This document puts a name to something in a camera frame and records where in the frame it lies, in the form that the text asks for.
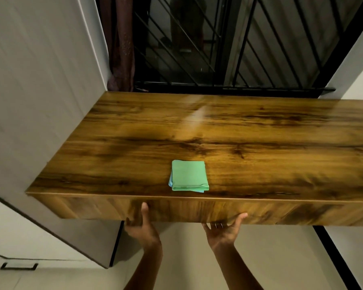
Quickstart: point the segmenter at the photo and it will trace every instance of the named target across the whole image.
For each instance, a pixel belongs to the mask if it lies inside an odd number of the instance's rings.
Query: hand
[[[241,223],[246,217],[247,213],[239,214],[234,223],[230,226],[228,226],[226,222],[211,223],[211,229],[206,223],[202,223],[211,249],[215,251],[215,249],[221,247],[221,245],[234,245]]]
[[[129,218],[125,221],[125,231],[133,238],[137,239],[144,251],[153,247],[161,247],[159,233],[149,220],[149,208],[147,203],[141,205],[142,226],[134,226]]]

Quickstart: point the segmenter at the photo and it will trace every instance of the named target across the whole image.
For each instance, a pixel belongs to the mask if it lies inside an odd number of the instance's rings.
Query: wood grain surface
[[[174,159],[210,190],[172,191]],[[363,224],[363,100],[106,92],[27,193],[65,218]]]

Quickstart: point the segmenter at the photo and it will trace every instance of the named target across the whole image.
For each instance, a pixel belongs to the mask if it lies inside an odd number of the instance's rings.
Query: brown curtain
[[[99,0],[102,28],[113,76],[107,89],[133,91],[134,47],[132,33],[133,0]]]

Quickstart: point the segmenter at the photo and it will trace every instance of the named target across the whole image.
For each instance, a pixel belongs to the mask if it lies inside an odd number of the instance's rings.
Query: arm
[[[242,220],[246,217],[247,213],[240,214],[230,226],[227,223],[211,223],[210,229],[207,224],[202,224],[229,290],[263,290],[234,246]]]
[[[144,249],[144,255],[130,278],[125,290],[153,289],[156,277],[163,259],[163,248],[159,234],[149,220],[149,209],[146,203],[142,203],[142,226],[131,225],[126,219],[126,232],[136,238]]]

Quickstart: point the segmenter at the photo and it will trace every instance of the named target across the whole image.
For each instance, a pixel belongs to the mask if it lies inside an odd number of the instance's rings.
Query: folded napkin
[[[168,185],[174,191],[204,192],[208,190],[204,161],[172,161]]]

